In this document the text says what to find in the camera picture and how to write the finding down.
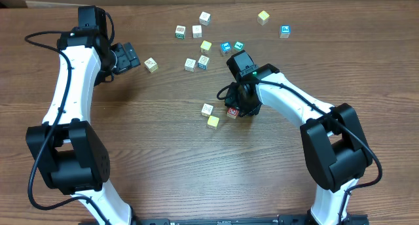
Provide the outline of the cream block brown drawing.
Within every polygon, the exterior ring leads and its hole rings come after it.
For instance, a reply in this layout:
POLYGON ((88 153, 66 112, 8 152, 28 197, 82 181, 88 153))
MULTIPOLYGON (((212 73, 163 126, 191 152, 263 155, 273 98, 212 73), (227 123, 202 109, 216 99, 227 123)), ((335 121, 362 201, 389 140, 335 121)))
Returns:
POLYGON ((144 64, 145 64, 147 70, 150 73, 153 73, 154 71, 156 71, 158 69, 158 64, 157 64, 157 62, 155 62, 155 60, 153 58, 149 58, 149 59, 145 60, 144 64))

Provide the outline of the cream block green letter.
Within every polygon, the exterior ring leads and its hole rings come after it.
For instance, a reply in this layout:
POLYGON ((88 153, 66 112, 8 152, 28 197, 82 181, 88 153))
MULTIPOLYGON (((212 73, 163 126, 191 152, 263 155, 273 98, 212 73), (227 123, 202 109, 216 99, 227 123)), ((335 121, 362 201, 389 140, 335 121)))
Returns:
POLYGON ((175 37, 178 39, 184 39, 185 38, 185 26, 177 26, 175 29, 175 37))

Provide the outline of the blue top wooden block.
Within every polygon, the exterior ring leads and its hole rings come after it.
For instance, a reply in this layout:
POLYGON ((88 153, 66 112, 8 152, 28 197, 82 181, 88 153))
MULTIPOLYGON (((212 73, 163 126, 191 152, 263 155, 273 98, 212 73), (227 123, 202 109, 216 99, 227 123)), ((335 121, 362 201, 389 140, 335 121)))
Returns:
POLYGON ((227 54, 232 52, 232 47, 229 42, 223 42, 220 44, 220 53, 222 56, 226 56, 227 54))

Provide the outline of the cream block red letter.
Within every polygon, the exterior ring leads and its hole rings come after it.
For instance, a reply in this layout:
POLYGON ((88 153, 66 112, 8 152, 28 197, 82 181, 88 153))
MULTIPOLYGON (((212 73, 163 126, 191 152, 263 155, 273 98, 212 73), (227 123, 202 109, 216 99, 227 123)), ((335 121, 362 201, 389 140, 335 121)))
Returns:
POLYGON ((187 58, 184 64, 184 68, 186 71, 194 72, 196 67, 196 60, 187 58))

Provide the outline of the yellow top block middle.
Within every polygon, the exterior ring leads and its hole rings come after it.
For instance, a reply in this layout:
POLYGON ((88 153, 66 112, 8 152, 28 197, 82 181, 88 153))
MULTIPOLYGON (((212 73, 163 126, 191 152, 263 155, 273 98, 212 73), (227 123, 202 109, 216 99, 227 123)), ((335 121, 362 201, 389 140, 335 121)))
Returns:
POLYGON ((211 46, 212 43, 208 41, 202 41, 202 44, 200 45, 200 51, 203 54, 209 54, 211 52, 211 46))

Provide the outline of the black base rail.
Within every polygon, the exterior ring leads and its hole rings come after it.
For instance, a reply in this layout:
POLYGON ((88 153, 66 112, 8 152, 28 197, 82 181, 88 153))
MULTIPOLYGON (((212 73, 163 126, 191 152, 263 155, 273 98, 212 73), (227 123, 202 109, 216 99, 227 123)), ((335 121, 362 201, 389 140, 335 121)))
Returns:
POLYGON ((226 219, 196 219, 169 220, 168 218, 137 219, 140 225, 315 225, 310 213, 306 215, 279 215, 264 218, 226 218, 226 219))

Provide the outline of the red top wooden block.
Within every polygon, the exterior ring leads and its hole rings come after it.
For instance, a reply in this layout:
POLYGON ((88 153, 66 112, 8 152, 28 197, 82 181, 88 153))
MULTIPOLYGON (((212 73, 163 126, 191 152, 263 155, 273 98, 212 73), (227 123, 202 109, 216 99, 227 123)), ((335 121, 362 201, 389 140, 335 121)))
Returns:
POLYGON ((229 107, 227 109, 227 116, 233 119, 236 119, 239 114, 239 111, 235 108, 229 107))

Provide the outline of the cream block blue letter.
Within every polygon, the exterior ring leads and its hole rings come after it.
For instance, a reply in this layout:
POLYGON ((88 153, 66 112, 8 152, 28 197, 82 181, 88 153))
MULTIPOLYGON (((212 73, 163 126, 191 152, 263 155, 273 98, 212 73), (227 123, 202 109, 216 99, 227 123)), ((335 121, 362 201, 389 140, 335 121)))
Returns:
POLYGON ((207 69, 209 60, 210 59, 207 56, 201 55, 198 60, 198 67, 201 69, 207 69))

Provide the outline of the cream umbrella wooden block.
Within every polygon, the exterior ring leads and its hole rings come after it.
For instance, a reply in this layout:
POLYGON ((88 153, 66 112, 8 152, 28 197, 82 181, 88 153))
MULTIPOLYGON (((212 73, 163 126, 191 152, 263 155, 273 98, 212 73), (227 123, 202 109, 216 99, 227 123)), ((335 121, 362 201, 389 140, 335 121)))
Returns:
POLYGON ((201 114, 203 116, 210 117, 212 114, 212 110, 213 110, 213 105, 205 103, 202 107, 201 114))

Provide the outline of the green top wooden block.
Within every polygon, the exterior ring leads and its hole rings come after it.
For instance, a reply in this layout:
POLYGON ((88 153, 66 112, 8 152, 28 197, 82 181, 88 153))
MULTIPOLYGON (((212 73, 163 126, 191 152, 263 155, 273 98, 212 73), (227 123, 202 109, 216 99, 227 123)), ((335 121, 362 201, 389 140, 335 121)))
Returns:
POLYGON ((236 41, 233 46, 233 52, 241 52, 244 49, 245 44, 241 43, 240 41, 236 41))

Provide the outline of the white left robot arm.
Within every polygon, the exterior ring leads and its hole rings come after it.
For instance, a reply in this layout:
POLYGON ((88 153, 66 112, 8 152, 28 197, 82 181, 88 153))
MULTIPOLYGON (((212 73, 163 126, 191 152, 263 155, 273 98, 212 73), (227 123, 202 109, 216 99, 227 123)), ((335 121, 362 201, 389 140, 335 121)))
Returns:
POLYGON ((41 125, 26 133, 34 158, 27 194, 39 210, 79 201, 96 224, 139 224, 110 180, 109 153, 90 124, 94 87, 140 65, 130 43, 113 42, 111 22, 103 9, 81 6, 78 25, 58 32, 52 48, 60 59, 54 97, 41 125))

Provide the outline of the cream block top row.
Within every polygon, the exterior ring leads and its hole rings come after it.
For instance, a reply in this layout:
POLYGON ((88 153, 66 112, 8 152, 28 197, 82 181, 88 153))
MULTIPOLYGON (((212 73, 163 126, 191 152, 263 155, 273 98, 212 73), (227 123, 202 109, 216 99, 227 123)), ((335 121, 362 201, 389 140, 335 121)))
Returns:
POLYGON ((203 11, 199 17, 199 22, 204 26, 208 26, 211 22, 211 14, 203 11))

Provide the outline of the yellow top block far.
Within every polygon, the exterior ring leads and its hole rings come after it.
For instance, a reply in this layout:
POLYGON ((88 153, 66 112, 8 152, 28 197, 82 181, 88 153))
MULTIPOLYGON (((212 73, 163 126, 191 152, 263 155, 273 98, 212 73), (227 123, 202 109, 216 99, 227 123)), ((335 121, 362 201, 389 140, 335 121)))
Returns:
POLYGON ((270 15, 269 13, 267 13, 265 10, 261 11, 260 13, 258 13, 257 15, 257 22, 260 25, 265 25, 268 21, 269 21, 270 15))

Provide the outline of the blue top block far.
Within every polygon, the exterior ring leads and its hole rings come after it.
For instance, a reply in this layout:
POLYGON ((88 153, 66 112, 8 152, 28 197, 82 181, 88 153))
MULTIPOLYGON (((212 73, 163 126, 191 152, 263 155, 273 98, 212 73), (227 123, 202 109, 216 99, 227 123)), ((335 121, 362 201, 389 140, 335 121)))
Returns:
POLYGON ((288 25, 283 25, 280 27, 280 38, 287 39, 291 34, 291 28, 288 25))

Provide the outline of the yellow top wooden block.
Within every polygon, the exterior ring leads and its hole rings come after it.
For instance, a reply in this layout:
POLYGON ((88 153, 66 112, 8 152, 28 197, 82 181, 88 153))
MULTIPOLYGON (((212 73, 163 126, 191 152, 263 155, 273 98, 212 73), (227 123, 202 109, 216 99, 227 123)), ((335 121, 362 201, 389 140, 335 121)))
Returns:
POLYGON ((212 129, 217 129, 219 123, 219 118, 216 116, 210 116, 207 121, 207 126, 212 129))

